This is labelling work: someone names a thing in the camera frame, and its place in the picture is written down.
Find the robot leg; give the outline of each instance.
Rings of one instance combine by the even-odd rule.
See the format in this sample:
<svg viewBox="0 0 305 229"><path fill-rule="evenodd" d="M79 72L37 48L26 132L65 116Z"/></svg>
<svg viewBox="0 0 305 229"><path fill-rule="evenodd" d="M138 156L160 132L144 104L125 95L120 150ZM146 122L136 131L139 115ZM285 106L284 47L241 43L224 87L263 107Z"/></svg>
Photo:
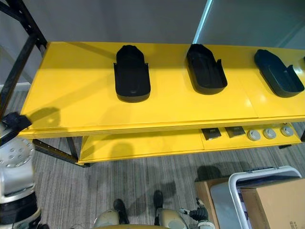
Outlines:
<svg viewBox="0 0 305 229"><path fill-rule="evenodd" d="M119 225L120 224L120 216L119 213L114 210L108 210L103 212L98 218L96 218L94 222L93 228L110 226L110 225Z"/></svg>

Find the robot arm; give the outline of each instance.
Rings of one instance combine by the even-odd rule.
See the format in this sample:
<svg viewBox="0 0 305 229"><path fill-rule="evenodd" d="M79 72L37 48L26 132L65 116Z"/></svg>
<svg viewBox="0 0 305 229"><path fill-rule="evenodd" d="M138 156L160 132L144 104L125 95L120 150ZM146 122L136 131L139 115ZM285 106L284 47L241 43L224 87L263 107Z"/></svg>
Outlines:
<svg viewBox="0 0 305 229"><path fill-rule="evenodd" d="M30 125L18 113L10 113L0 122L0 229L42 228L34 191L34 145L17 137Z"/></svg>

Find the silver round knob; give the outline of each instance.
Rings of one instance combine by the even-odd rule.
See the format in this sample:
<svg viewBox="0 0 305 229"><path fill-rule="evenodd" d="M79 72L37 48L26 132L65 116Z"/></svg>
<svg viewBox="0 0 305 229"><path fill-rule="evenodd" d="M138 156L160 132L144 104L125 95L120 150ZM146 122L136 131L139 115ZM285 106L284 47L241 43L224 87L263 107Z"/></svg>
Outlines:
<svg viewBox="0 0 305 229"><path fill-rule="evenodd" d="M268 139L274 139L276 137L276 132L271 128L263 130L263 134Z"/></svg>
<svg viewBox="0 0 305 229"><path fill-rule="evenodd" d="M247 133L247 136L252 141L257 141L257 140L261 139L261 135L259 134L259 132L257 130L249 130Z"/></svg>
<svg viewBox="0 0 305 229"><path fill-rule="evenodd" d="M290 136L294 135L294 130L287 125L285 125L281 128L281 132L286 137L290 137Z"/></svg>

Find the plastic bin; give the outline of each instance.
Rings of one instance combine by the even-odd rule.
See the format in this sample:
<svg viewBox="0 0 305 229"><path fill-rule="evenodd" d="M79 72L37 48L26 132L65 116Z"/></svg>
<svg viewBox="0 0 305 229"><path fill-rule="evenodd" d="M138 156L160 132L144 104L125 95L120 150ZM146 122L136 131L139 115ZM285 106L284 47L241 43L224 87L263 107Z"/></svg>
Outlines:
<svg viewBox="0 0 305 229"><path fill-rule="evenodd" d="M262 184L272 180L284 180L302 177L299 171L291 166L266 168L234 173L228 182L211 187L211 196L221 229L250 229L250 221L244 212L244 205L239 196L239 188L248 185Z"/></svg>

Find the brown cardboard box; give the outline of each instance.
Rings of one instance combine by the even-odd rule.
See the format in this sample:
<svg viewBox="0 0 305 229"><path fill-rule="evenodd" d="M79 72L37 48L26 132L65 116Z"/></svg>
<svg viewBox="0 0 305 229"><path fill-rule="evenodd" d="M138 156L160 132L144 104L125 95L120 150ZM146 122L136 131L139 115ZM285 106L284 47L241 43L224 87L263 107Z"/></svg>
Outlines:
<svg viewBox="0 0 305 229"><path fill-rule="evenodd" d="M197 197L203 201L205 208L209 214L209 220L215 225L216 229L220 229L220 227L217 220L215 206L212 200L210 189L213 185L218 185L226 181L228 181L228 178L195 182Z"/></svg>
<svg viewBox="0 0 305 229"><path fill-rule="evenodd" d="M253 229L305 229L305 179L241 188Z"/></svg>

